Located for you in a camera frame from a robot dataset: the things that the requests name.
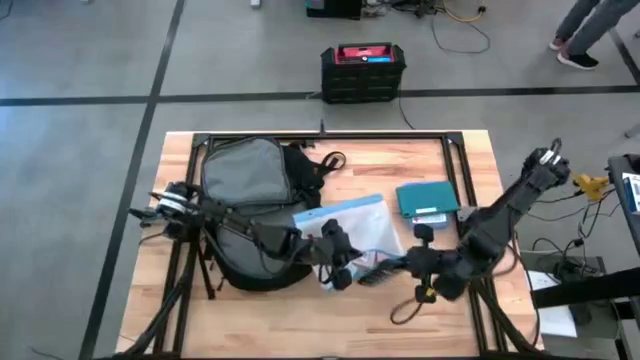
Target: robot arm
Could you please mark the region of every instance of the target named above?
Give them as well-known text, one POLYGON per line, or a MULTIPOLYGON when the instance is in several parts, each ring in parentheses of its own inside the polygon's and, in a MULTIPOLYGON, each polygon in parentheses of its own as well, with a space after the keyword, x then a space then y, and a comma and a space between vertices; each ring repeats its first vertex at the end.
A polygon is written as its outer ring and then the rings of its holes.
MULTIPOLYGON (((223 226, 242 235, 265 256, 282 260, 289 264, 324 265, 332 269, 330 277, 337 290, 351 284, 351 273, 345 267, 360 257, 362 253, 351 246, 349 235, 334 219, 322 226, 321 237, 302 238, 300 230, 294 227, 265 225, 243 216, 222 201, 206 196, 202 189, 184 182, 170 183, 164 193, 151 193, 159 200, 155 209, 141 211, 131 209, 130 213, 141 220, 141 226, 148 221, 166 221, 164 234, 174 240, 186 238, 191 229, 223 226), (196 204, 191 201, 199 197, 196 204)), ((207 236, 213 248, 214 239, 207 236)))
POLYGON ((472 213, 462 225, 456 260, 445 266, 433 284, 436 292, 454 300, 468 281, 493 269, 509 241, 513 228, 546 190, 569 178, 569 162, 559 155, 560 140, 550 149, 538 148, 525 160, 520 178, 491 206, 472 213))

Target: black storage bin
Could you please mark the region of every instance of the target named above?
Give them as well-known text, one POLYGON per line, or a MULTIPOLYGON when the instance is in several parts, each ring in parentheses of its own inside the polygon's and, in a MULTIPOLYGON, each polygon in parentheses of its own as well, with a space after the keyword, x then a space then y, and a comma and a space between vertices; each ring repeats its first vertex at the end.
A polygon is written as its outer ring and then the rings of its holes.
POLYGON ((322 99, 328 104, 391 101, 407 67, 402 49, 390 43, 340 45, 327 49, 321 58, 322 99), (390 61, 372 62, 385 56, 341 57, 345 49, 372 47, 384 47, 390 61))
POLYGON ((360 20, 362 0, 306 0, 308 17, 360 20))

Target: wooden table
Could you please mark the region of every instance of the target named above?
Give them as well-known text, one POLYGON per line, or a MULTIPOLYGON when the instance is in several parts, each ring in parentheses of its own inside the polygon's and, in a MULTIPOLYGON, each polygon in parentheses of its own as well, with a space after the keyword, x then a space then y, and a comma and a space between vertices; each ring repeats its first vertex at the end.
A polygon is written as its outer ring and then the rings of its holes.
MULTIPOLYGON (((463 132, 478 204, 490 205, 502 186, 489 135, 484 130, 463 132)), ((185 178, 192 133, 168 133, 158 167, 154 191, 163 191, 171 181, 185 178)), ((320 161, 339 150, 347 166, 329 174, 322 190, 323 205, 381 193, 392 212, 395 228, 405 247, 417 244, 400 217, 395 188, 411 181, 447 180, 442 147, 437 140, 321 140, 306 153, 320 161)), ((461 168, 454 152, 457 178, 461 168)), ((458 181, 460 193, 463 183, 458 181)), ((158 232, 148 229, 143 236, 158 232)), ((434 247, 454 248, 453 226, 436 231, 434 247)), ((157 238, 140 246, 117 351, 131 345, 160 306, 171 242, 157 238)), ((505 255, 495 271, 511 265, 505 255)), ((220 279, 211 272, 214 284, 220 279)), ((217 299, 209 301, 202 274, 195 272, 185 333, 183 357, 427 357, 478 354, 468 296, 456 302, 439 298, 423 306, 419 316, 404 326, 393 325, 389 312, 394 305, 413 296, 415 282, 401 274, 380 286, 357 284, 339 293, 325 293, 313 276, 284 290, 248 293, 225 285, 217 299)), ((521 265, 495 279, 500 304, 514 324, 529 339, 535 329, 535 311, 521 265)), ((493 346, 488 313, 485 329, 493 346)), ((173 339, 177 316, 169 320, 167 339, 173 339)))

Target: black case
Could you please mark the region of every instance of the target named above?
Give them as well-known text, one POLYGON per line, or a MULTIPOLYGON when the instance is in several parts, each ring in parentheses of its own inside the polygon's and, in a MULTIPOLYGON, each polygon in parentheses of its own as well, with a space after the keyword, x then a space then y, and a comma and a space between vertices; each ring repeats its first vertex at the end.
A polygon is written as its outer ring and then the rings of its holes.
POLYGON ((328 104, 391 101, 398 96, 402 72, 407 67, 404 51, 390 43, 348 44, 340 47, 389 46, 391 63, 336 64, 334 48, 322 53, 322 100, 328 104))

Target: jeans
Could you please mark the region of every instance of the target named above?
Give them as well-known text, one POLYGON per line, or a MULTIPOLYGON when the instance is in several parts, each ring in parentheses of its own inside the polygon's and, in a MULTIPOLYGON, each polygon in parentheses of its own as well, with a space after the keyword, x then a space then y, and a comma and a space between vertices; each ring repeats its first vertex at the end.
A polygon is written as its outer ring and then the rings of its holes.
POLYGON ((598 6, 599 3, 600 0, 578 0, 560 24, 558 31, 556 31, 557 38, 568 40, 573 36, 573 40, 567 47, 569 55, 585 54, 596 41, 600 40, 602 35, 618 24, 624 14, 638 5, 640 0, 603 0, 602 4, 598 6), (593 16, 574 36, 582 21, 596 6, 593 16))

